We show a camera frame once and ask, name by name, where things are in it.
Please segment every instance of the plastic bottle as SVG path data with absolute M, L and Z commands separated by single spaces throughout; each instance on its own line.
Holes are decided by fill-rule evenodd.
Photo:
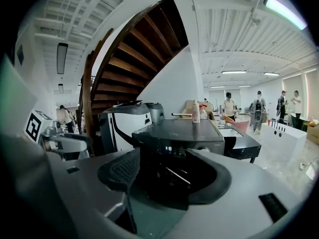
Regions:
M 197 100 L 194 100 L 193 106 L 191 108 L 191 118 L 193 120 L 193 123 L 200 123 L 199 118 L 199 104 Z

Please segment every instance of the white table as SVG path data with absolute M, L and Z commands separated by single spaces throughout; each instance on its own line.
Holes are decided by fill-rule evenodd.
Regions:
M 307 133 L 284 124 L 277 125 L 276 123 L 276 126 L 271 127 L 268 123 L 262 123 L 260 132 L 262 144 L 271 146 L 284 160 L 290 160 L 293 156 L 301 153 Z

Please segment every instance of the cardboard box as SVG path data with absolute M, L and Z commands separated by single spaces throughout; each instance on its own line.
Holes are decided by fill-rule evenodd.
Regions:
M 319 125 L 315 127 L 308 126 L 307 139 L 319 145 Z
M 186 107 L 185 109 L 183 110 L 182 114 L 191 114 L 191 108 L 193 106 L 193 102 L 194 100 L 187 100 L 186 101 Z M 206 105 L 207 107 L 204 108 L 204 110 L 206 111 L 207 115 L 208 115 L 208 118 L 211 119 L 211 120 L 215 120 L 215 117 L 214 117 L 214 114 L 213 114 L 213 107 L 211 105 L 211 103 L 206 103 L 206 102 L 200 102 L 200 101 L 197 101 L 199 105 Z M 190 120 L 191 117 L 183 117 L 181 116 L 182 120 Z

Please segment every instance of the man in white shirt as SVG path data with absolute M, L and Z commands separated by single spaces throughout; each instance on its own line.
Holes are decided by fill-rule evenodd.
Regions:
M 226 93 L 226 100 L 224 101 L 224 104 L 223 104 L 223 111 L 227 117 L 230 117 L 231 119 L 235 121 L 236 107 L 235 107 L 234 100 L 231 98 L 230 92 Z
M 291 102 L 295 105 L 295 114 L 296 114 L 296 125 L 295 127 L 298 128 L 299 125 L 299 119 L 301 115 L 301 98 L 299 97 L 299 92 L 298 90 L 295 91 L 294 97 L 291 99 Z

